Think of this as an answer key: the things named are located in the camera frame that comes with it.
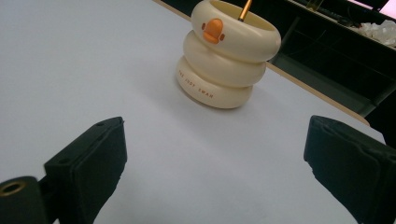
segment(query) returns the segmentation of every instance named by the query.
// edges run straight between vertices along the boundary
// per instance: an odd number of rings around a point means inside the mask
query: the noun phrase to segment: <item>pen holder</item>
[[[192,31],[177,63],[177,81],[195,100],[217,108],[244,104],[280,48],[279,31],[270,22],[242,8],[205,0],[191,14]]]

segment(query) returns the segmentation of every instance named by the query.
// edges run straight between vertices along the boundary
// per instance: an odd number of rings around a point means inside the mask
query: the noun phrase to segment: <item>white table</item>
[[[194,102],[175,77],[190,29],[152,1],[2,1],[0,182],[123,116],[129,160],[95,223],[355,223],[303,160],[308,122],[382,134],[271,69],[240,108]]]

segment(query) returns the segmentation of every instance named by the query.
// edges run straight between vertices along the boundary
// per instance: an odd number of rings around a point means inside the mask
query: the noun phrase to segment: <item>white tabletop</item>
[[[382,134],[270,69],[240,108],[194,102],[175,77],[190,29],[152,1],[2,1],[0,182],[122,116],[129,160],[95,223],[356,223],[303,159],[308,122]]]

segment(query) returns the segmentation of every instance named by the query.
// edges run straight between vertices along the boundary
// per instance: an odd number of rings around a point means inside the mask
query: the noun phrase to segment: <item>duck-shaped pen holder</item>
[[[217,0],[204,0],[194,8],[177,80],[195,100],[217,108],[243,105],[262,78],[266,61],[277,54],[279,31],[265,19],[246,14],[246,8]],[[241,11],[246,14],[242,20]]]

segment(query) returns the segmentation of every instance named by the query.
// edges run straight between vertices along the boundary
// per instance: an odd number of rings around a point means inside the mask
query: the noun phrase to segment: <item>cream ceramic container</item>
[[[191,14],[192,31],[184,40],[177,80],[192,98],[218,108],[235,108],[251,95],[265,72],[265,62],[280,48],[280,34],[270,22],[241,7],[205,0]]]

